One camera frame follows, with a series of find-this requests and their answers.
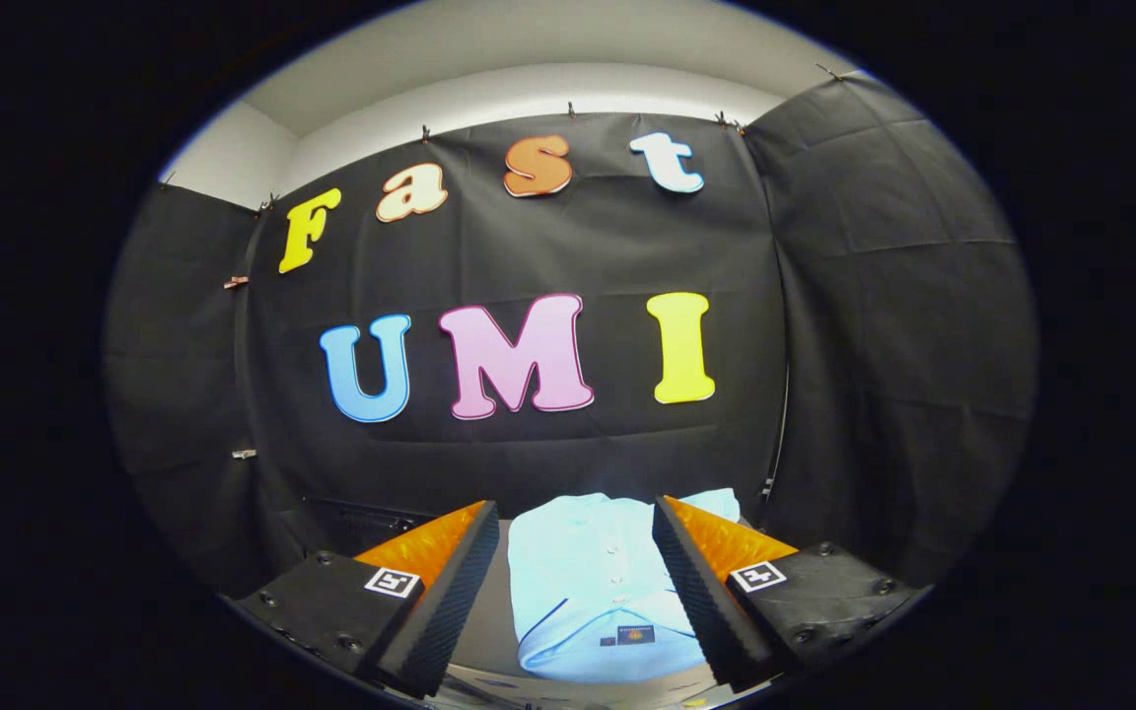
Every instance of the letter m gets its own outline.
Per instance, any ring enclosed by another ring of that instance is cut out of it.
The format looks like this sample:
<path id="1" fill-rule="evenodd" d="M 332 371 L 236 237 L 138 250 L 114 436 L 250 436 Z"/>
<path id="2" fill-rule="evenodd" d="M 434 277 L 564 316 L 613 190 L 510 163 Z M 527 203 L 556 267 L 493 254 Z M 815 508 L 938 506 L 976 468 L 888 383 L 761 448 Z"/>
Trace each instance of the letter m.
<path id="1" fill-rule="evenodd" d="M 459 367 L 459 401 L 452 412 L 460 419 L 483 419 L 496 412 L 485 395 L 482 374 L 499 392 L 506 408 L 519 412 L 533 368 L 537 369 L 534 408 L 543 412 L 580 409 L 594 401 L 594 391 L 582 382 L 577 358 L 579 295 L 556 293 L 533 301 L 524 318 L 519 341 L 511 345 L 506 333 L 482 306 L 446 311 L 441 329 L 454 341 Z"/>

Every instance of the light blue shirt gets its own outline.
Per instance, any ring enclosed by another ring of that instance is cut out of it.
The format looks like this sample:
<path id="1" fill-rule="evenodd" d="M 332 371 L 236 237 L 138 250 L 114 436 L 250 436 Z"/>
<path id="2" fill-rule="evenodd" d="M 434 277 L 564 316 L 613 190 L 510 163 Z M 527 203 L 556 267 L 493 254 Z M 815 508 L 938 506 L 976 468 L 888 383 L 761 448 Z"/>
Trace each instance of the light blue shirt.
<path id="1" fill-rule="evenodd" d="M 738 520 L 729 488 L 683 498 Z M 703 663 L 651 540 L 654 506 L 562 495 L 511 520 L 508 561 L 519 666 L 569 683 L 630 684 Z"/>

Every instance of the white wall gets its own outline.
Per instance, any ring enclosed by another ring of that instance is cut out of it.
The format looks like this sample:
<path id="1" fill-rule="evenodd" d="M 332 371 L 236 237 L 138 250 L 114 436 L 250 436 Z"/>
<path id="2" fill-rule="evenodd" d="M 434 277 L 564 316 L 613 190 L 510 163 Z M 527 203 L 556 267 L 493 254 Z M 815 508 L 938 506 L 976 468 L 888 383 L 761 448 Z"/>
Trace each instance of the white wall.
<path id="1" fill-rule="evenodd" d="M 298 144 L 292 131 L 237 101 L 218 114 L 160 172 L 161 181 L 257 210 L 287 192 L 281 175 Z"/>
<path id="2" fill-rule="evenodd" d="M 476 73 L 384 99 L 298 139 L 243 101 L 227 108 L 161 170 L 170 184 L 258 208 L 331 170 L 433 134 L 520 116 L 635 112 L 747 124 L 780 95 L 643 64 L 534 64 Z"/>
<path id="3" fill-rule="evenodd" d="M 281 175 L 284 192 L 310 179 L 433 134 L 519 116 L 574 111 L 694 116 L 740 123 L 779 105 L 779 95 L 734 82 L 643 64 L 534 64 L 475 73 L 384 99 L 302 136 Z"/>

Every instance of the shirt label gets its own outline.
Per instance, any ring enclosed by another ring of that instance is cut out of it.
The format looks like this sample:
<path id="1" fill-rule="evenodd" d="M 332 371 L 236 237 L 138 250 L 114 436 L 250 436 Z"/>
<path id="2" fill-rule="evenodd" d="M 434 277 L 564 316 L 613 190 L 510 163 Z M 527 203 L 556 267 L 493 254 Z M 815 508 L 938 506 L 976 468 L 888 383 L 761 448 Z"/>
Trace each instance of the shirt label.
<path id="1" fill-rule="evenodd" d="M 617 626 L 617 643 L 621 646 L 654 643 L 654 626 Z"/>

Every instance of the foam letter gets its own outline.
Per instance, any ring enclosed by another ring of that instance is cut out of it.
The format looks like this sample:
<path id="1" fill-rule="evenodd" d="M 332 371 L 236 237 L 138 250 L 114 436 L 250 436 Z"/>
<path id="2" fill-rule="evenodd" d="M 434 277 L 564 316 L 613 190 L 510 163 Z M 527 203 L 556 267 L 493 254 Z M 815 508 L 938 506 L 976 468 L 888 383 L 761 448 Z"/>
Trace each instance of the foam letter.
<path id="1" fill-rule="evenodd" d="M 360 337 L 353 326 L 331 328 L 318 339 L 327 354 L 327 377 L 333 389 L 335 407 L 359 423 L 384 423 L 401 414 L 410 399 L 410 376 L 407 373 L 406 332 L 410 317 L 400 314 L 384 316 L 370 324 L 370 335 L 379 341 L 384 358 L 384 392 L 370 396 L 357 383 L 357 359 L 353 343 Z"/>
<path id="2" fill-rule="evenodd" d="M 659 403 L 708 400 L 717 391 L 704 374 L 704 343 L 699 336 L 699 318 L 707 311 L 708 300 L 699 293 L 661 293 L 648 301 L 648 314 L 660 320 L 663 378 L 654 386 Z"/>
<path id="3" fill-rule="evenodd" d="M 685 143 L 675 143 L 668 133 L 653 133 L 643 139 L 630 141 L 630 150 L 642 152 L 648 159 L 648 170 L 651 179 L 660 187 L 673 192 L 698 192 L 704 185 L 703 176 L 688 174 L 682 169 L 677 157 L 690 158 L 691 148 Z"/>
<path id="4" fill-rule="evenodd" d="M 515 141 L 506 152 L 506 166 L 511 170 L 502 184 L 513 198 L 559 192 L 571 179 L 571 166 L 559 156 L 567 156 L 568 141 L 558 135 Z"/>
<path id="5" fill-rule="evenodd" d="M 560 412 L 594 401 L 594 391 L 582 382 L 577 358 L 576 320 L 580 309 L 580 296 L 571 293 L 537 298 L 528 307 L 515 345 L 482 306 L 446 311 L 441 317 L 441 329 L 454 341 L 459 367 L 459 401 L 451 409 L 454 417 L 483 419 L 496 412 L 498 404 L 485 395 L 482 373 L 511 412 L 519 412 L 524 404 L 533 367 L 541 383 L 533 395 L 534 408 Z"/>
<path id="6" fill-rule="evenodd" d="M 450 192 L 441 189 L 443 172 L 436 162 L 419 162 L 384 183 L 384 199 L 375 206 L 375 216 L 382 222 L 400 220 L 415 212 L 427 215 L 444 206 Z"/>
<path id="7" fill-rule="evenodd" d="M 324 225 L 327 224 L 327 210 L 334 210 L 339 204 L 340 191 L 333 187 L 287 211 L 287 248 L 279 261 L 279 274 L 310 262 L 315 251 L 306 240 L 308 237 L 310 242 L 318 242 L 324 234 Z"/>

